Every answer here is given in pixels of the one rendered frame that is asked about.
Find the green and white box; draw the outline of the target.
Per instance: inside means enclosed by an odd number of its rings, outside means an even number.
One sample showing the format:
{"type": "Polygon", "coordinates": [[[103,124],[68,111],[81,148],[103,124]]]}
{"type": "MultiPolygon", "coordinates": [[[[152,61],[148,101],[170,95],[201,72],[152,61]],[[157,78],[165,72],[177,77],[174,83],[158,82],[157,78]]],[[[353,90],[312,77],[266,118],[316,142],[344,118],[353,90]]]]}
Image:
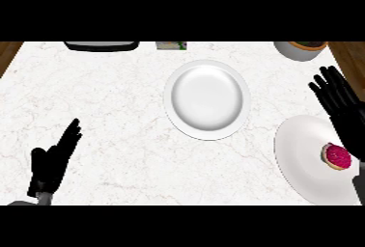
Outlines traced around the green and white box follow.
{"type": "Polygon", "coordinates": [[[163,50],[186,50],[185,41],[158,41],[155,45],[157,48],[163,50]]]}

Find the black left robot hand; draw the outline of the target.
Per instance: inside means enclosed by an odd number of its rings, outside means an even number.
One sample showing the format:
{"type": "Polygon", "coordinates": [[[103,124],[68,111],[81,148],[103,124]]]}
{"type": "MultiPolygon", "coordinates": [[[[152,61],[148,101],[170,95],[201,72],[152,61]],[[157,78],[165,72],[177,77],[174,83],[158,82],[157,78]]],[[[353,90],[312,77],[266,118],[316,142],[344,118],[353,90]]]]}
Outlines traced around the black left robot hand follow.
{"type": "Polygon", "coordinates": [[[59,142],[47,150],[41,148],[31,150],[31,180],[27,195],[32,198],[43,192],[53,194],[61,187],[68,160],[83,136],[78,125],[80,120],[74,119],[59,142]]]}

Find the grey pot with brown rim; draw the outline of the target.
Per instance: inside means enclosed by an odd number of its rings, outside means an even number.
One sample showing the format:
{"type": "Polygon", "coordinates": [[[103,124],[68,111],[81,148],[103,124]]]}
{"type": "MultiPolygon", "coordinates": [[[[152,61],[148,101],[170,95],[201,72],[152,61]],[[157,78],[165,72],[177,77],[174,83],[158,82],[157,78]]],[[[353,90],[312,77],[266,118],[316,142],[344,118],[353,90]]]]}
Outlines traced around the grey pot with brown rim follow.
{"type": "Polygon", "coordinates": [[[328,43],[319,41],[315,46],[303,45],[296,41],[276,41],[273,46],[278,52],[291,60],[306,62],[310,61],[321,53],[328,43]]]}

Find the white oval plate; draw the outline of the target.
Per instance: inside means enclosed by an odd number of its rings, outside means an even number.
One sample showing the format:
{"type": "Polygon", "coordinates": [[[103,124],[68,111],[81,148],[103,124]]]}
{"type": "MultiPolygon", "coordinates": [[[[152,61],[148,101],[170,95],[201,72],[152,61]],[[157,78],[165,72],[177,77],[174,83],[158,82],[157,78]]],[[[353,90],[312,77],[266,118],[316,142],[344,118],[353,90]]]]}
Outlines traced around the white oval plate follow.
{"type": "Polygon", "coordinates": [[[251,108],[244,77],[223,62],[197,60],[173,72],[164,108],[176,129],[191,138],[216,141],[242,127],[251,108]]]}

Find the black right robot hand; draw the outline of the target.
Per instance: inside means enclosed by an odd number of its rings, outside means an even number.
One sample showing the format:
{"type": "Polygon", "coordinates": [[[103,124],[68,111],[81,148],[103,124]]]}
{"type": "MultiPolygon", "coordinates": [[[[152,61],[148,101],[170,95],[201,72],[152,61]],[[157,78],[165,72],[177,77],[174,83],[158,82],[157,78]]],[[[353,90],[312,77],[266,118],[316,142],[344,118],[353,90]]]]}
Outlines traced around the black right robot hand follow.
{"type": "Polygon", "coordinates": [[[334,66],[321,67],[312,89],[349,153],[365,162],[365,102],[334,66]]]}

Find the white round plate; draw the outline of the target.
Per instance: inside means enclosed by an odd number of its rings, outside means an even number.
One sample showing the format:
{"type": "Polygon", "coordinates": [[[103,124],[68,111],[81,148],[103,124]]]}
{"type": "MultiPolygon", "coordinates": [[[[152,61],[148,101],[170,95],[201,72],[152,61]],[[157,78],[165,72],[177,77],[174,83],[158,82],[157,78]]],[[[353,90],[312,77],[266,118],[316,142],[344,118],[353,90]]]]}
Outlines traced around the white round plate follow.
{"type": "Polygon", "coordinates": [[[358,159],[352,157],[349,168],[337,171],[321,158],[328,143],[343,144],[331,122],[307,115],[290,118],[278,127],[273,143],[282,176],[301,197],[315,205],[356,205],[358,159]]]}

